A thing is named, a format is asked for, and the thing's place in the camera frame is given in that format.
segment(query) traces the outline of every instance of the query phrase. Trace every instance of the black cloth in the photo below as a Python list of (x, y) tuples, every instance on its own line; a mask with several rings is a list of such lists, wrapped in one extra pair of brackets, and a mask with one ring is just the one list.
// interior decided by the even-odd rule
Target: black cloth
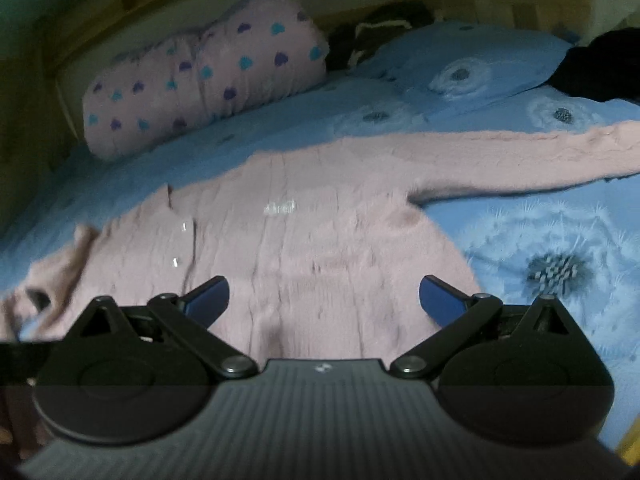
[[(407, 22), (411, 28), (419, 28), (431, 25), (433, 15), (423, 2), (398, 2), (377, 8), (360, 23), (374, 25), (398, 21)], [(358, 59), (358, 62), (362, 62), (373, 56), (380, 46), (410, 30), (402, 25), (364, 28), (356, 37), (357, 26), (357, 23), (344, 23), (329, 35), (329, 54), (325, 59), (327, 70), (347, 69), (353, 52), (363, 53)]]
[(640, 28), (612, 30), (570, 48), (547, 83), (572, 97), (640, 102)]

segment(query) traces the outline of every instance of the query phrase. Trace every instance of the gray ribbed panel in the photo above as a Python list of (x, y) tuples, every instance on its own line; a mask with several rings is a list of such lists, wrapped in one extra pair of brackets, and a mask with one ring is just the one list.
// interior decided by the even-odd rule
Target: gray ribbed panel
[(625, 465), (594, 440), (527, 450), (487, 442), (449, 420), (429, 387), (377, 361), (271, 361), (226, 382), (190, 424), (152, 444), (104, 449), (56, 441), (30, 478), (613, 480)]

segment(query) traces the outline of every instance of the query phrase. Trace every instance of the pink pillow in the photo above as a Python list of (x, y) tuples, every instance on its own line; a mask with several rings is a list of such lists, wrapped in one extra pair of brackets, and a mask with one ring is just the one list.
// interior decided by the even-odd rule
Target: pink pillow
[(92, 153), (141, 152), (324, 79), (328, 45), (296, 0), (246, 0), (227, 14), (128, 55), (92, 82), (82, 99)]

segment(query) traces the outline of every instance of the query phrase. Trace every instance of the yellow object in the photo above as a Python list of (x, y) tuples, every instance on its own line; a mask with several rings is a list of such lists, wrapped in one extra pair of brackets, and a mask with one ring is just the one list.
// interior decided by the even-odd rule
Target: yellow object
[(616, 453), (629, 465), (640, 463), (640, 416), (636, 417), (635, 422), (620, 441)]

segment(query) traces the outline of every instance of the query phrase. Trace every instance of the mattress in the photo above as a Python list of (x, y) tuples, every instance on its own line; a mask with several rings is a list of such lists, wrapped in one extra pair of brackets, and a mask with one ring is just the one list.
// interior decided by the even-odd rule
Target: mattress
[[(443, 119), (420, 113), (414, 101), (415, 96), (403, 99), (392, 81), (335, 74), (305, 94), (217, 122), (139, 156), (107, 163), (78, 147), (0, 240), (0, 290), (17, 285), (31, 262), (71, 240), (78, 222), (100, 228), (162, 184), (179, 188), (216, 177), (260, 150), (430, 130), (580, 134), (596, 124), (640, 121), (635, 104), (567, 98), (545, 86), (465, 114), (440, 114)], [(423, 205), (466, 254), (485, 291), (505, 302), (528, 303), (540, 283), (564, 287), (563, 300), (616, 383), (616, 400), (600, 435), (609, 447), (640, 411), (638, 199), (640, 176), (632, 176), (535, 195)], [(548, 267), (564, 272), (566, 266), (586, 269), (588, 280), (554, 282)]]

